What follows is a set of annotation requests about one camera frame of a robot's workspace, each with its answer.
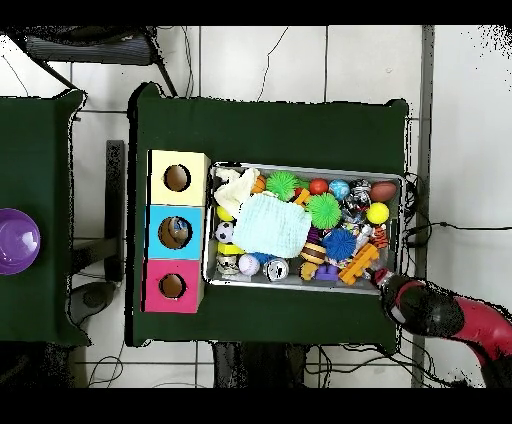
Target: light blue cloth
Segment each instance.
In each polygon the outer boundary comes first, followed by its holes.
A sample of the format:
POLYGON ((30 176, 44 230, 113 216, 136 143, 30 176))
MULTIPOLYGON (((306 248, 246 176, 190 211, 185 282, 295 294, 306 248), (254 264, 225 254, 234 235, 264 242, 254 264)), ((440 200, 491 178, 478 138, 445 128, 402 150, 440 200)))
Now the light blue cloth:
POLYGON ((233 244, 247 253, 279 258, 299 256, 311 228, 311 214, 295 203, 255 194, 240 208, 233 244))

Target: yellow block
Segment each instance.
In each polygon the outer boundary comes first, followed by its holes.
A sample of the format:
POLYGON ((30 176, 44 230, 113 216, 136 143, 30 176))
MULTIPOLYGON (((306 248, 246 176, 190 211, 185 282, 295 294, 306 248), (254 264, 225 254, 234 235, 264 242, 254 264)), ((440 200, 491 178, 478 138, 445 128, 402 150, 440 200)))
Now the yellow block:
POLYGON ((148 164, 151 157, 151 198, 153 205, 204 206, 210 159, 204 153, 175 152, 164 150, 148 151, 148 164), (183 191, 172 191, 165 184, 166 171, 172 165, 186 169, 188 187, 183 191))
POLYGON ((223 255, 243 255, 245 250, 240 249, 234 244, 218 243, 217 250, 223 255))

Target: orange ball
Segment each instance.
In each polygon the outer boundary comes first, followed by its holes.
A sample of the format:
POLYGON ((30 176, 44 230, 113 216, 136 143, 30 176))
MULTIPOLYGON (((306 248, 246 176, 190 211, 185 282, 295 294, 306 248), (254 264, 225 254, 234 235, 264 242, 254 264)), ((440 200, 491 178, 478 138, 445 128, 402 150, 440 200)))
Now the orange ball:
POLYGON ((261 193, 265 190, 265 186, 267 185, 267 180, 263 175, 258 175, 256 178, 256 182, 252 186, 251 193, 261 193))

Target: green table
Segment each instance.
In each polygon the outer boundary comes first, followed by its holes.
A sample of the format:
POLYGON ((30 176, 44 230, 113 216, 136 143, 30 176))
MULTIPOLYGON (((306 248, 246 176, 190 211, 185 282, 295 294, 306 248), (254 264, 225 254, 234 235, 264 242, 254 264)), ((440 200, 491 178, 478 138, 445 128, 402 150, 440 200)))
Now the green table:
POLYGON ((207 285, 194 315, 140 311, 146 152, 204 152, 213 161, 403 174, 408 106, 168 99, 143 84, 130 99, 126 340, 222 340, 395 348, 377 296, 207 285))
POLYGON ((22 210, 41 232, 35 262, 20 274, 0 276, 0 340, 89 343, 66 315, 73 201, 68 134, 83 94, 0 98, 0 208, 22 210))

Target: purple bowl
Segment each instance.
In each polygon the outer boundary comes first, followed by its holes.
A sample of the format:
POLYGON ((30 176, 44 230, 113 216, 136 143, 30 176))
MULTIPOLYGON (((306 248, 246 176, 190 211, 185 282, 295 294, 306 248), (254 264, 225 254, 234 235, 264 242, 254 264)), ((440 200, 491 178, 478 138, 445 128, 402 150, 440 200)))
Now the purple bowl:
POLYGON ((40 244, 32 218, 17 209, 0 209, 0 275, 25 271, 36 259, 40 244))

